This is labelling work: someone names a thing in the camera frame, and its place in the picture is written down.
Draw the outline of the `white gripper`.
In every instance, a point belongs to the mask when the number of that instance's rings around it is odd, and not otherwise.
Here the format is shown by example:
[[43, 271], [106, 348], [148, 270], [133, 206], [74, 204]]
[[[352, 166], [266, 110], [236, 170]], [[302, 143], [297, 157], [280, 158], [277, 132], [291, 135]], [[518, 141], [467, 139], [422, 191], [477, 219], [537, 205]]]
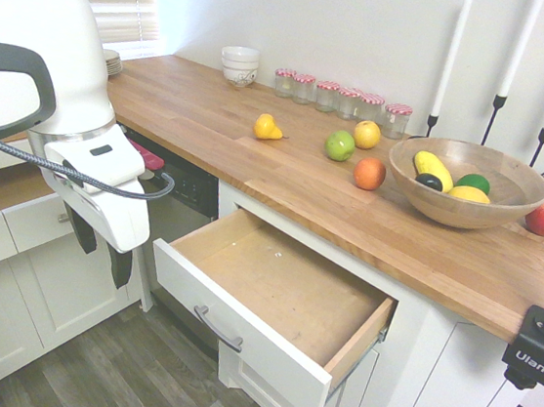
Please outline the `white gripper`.
[[42, 171], [41, 174], [66, 203], [68, 219], [85, 254], [89, 255], [97, 248], [95, 231], [110, 244], [107, 249], [112, 281], [116, 289], [124, 287], [131, 278], [132, 250], [149, 239], [147, 203], [143, 199], [126, 198], [107, 191], [88, 193], [53, 172]]

